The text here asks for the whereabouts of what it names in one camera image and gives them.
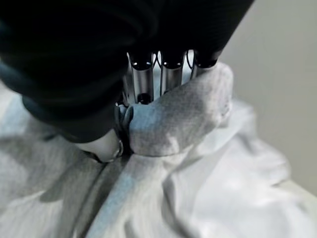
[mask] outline gray fabric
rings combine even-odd
[[[258,140],[252,109],[238,101],[232,107],[232,81],[230,68],[219,63],[148,106],[121,110],[117,121],[128,130],[135,154],[129,162],[118,159],[108,165],[87,158],[52,128],[32,119],[16,99],[0,125],[0,237],[221,237],[208,229],[212,236],[202,236],[202,226],[206,219],[217,220],[218,214],[228,212],[231,204],[239,205],[234,201],[243,197],[236,190],[226,203],[213,206],[209,199],[228,194],[215,188],[226,188],[231,175],[237,175],[245,178],[248,194],[258,191],[254,178],[272,191],[273,184],[289,176],[286,160]],[[278,221],[290,228],[283,234],[312,237],[302,232],[309,232],[310,226],[298,200],[274,197],[273,204],[268,208],[281,211]],[[285,220],[289,207],[299,219]],[[215,208],[220,213],[212,213]],[[248,216],[243,221],[248,222],[254,209],[245,208]],[[207,216],[201,216],[204,210]],[[233,218],[230,224],[239,227],[241,217],[230,215],[225,216]],[[211,228],[231,228],[217,221],[220,226]],[[243,230],[240,237],[254,237],[248,232]]]
[[[229,117],[233,75],[218,63],[210,72],[149,105],[133,105],[130,145],[139,155],[177,154]]]
[[[0,237],[83,237],[123,164],[87,158],[16,98],[0,125]]]
[[[177,155],[134,154],[88,238],[315,238],[300,199],[275,187],[285,158],[259,140],[252,108]]]

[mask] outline white wall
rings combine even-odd
[[[222,54],[259,133],[317,195],[317,0],[256,0]]]

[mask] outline silver cylinder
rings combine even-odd
[[[148,97],[145,104],[152,102],[154,100],[153,67],[144,70],[136,70],[133,66],[131,68],[135,102],[143,103],[144,96]]]
[[[127,71],[123,77],[123,103],[125,106],[136,103],[133,88],[133,79],[131,68]]]
[[[197,76],[203,74],[204,72],[210,71],[214,68],[214,66],[209,68],[200,68],[195,63],[193,64],[192,73],[190,75],[190,79],[196,78]]]
[[[160,75],[160,95],[172,90],[182,84],[183,64],[178,68],[161,67]]]

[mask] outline white cloth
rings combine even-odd
[[[230,98],[229,68],[219,64],[210,76],[166,95],[187,105],[178,121],[169,117],[177,107],[166,106],[173,100],[153,104],[166,119],[153,122],[177,126],[203,99],[199,105],[206,110],[183,129],[157,130],[162,136],[156,138],[146,123],[137,130],[144,119],[138,113],[147,108],[135,110],[130,139],[137,154],[126,166],[122,160],[105,166],[86,158],[15,100],[0,124],[0,237],[316,237],[300,198],[274,186],[288,179],[288,163],[258,139],[252,108],[234,100],[227,127],[220,127],[227,114],[216,109],[225,109],[222,99]],[[153,105],[148,108],[155,111]],[[176,140],[164,134],[169,131]],[[144,142],[142,133],[154,141]],[[166,150],[151,149],[157,145]]]

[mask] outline white fabric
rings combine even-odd
[[[315,238],[301,199],[275,186],[289,165],[252,108],[234,100],[227,125],[177,155],[133,155],[87,237]]]

